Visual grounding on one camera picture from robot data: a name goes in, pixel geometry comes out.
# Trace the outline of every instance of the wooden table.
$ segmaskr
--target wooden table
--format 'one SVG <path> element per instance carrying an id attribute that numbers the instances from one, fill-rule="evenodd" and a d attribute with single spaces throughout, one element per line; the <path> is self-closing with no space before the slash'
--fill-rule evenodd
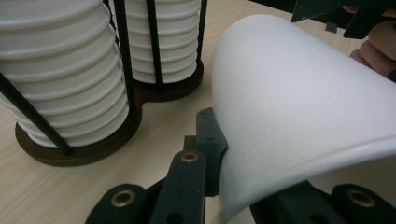
<path id="1" fill-rule="evenodd" d="M 122 183 L 147 188 L 165 177 L 183 147 L 185 135 L 195 135 L 195 114 L 212 106 L 212 52 L 221 34 L 234 22 L 253 14 L 291 18 L 289 13 L 247 0 L 208 1 L 201 86 L 174 102 L 145 104 L 134 137 L 119 151 L 93 164 L 60 168 L 30 158 L 15 139 L 15 120 L 0 106 L 0 223 L 84 223 L 103 194 Z M 325 24 L 298 25 L 349 54 L 361 40 L 325 32 Z M 217 198 L 206 201 L 206 223 L 218 213 Z"/>

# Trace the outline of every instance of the wooden base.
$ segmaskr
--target wooden base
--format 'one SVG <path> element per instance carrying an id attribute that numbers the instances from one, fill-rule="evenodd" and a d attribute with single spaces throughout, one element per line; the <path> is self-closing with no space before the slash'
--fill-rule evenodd
<path id="1" fill-rule="evenodd" d="M 17 123 L 15 134 L 21 148 L 37 161 L 53 166 L 80 166 L 99 161 L 125 145 L 137 131 L 142 120 L 142 106 L 147 102 L 174 101 L 187 96 L 198 88 L 203 79 L 204 66 L 197 64 L 195 72 L 185 80 L 177 83 L 163 84 L 163 90 L 157 91 L 154 84 L 135 81 L 135 111 L 130 111 L 120 128 L 108 138 L 85 146 L 74 147 L 74 153 L 65 156 L 56 148 L 42 147 L 35 143 Z"/>

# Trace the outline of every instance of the stack of cups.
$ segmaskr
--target stack of cups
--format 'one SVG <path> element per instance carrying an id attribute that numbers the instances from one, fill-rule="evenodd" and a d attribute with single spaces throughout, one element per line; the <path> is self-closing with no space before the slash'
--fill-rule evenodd
<path id="1" fill-rule="evenodd" d="M 129 112 L 110 13 L 100 0 L 0 2 L 0 71 L 71 147 L 113 134 Z M 30 138 L 55 147 L 0 95 Z"/>
<path id="2" fill-rule="evenodd" d="M 163 83 L 190 77 L 197 66 L 200 0 L 156 0 Z M 154 62 L 145 0 L 126 0 L 134 79 L 155 83 Z"/>

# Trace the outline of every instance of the brass screw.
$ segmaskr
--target brass screw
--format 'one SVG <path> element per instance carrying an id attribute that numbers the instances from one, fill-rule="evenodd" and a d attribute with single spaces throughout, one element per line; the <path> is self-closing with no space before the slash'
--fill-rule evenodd
<path id="1" fill-rule="evenodd" d="M 181 159 L 186 162 L 193 162 L 198 160 L 198 155 L 193 152 L 186 152 L 181 155 Z"/>
<path id="2" fill-rule="evenodd" d="M 134 201 L 136 193 L 131 189 L 125 189 L 117 192 L 111 198 L 111 204 L 116 207 L 124 207 Z"/>
<path id="3" fill-rule="evenodd" d="M 347 192 L 346 196 L 350 201 L 362 207 L 369 208 L 375 206 L 374 199 L 370 195 L 367 195 L 366 193 L 361 192 L 359 190 L 350 189 Z"/>

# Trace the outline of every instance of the table surface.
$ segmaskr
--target table surface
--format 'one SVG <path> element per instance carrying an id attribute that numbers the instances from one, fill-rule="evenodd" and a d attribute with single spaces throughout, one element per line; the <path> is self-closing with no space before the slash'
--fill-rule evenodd
<path id="1" fill-rule="evenodd" d="M 212 53 L 221 34 L 234 22 L 254 14 L 291 15 L 247 0 L 208 1 L 202 54 L 204 80 L 189 96 L 170 103 L 148 103 L 132 139 L 119 151 L 93 164 L 52 167 L 35 161 L 15 139 L 15 120 L 0 106 L 0 223 L 84 223 L 104 193 L 123 183 L 147 188 L 165 177 L 185 135 L 195 135 L 195 114 L 212 106 Z M 298 26 L 346 54 L 362 40 L 325 31 L 325 24 Z M 214 223 L 218 198 L 206 200 L 206 223 Z"/>

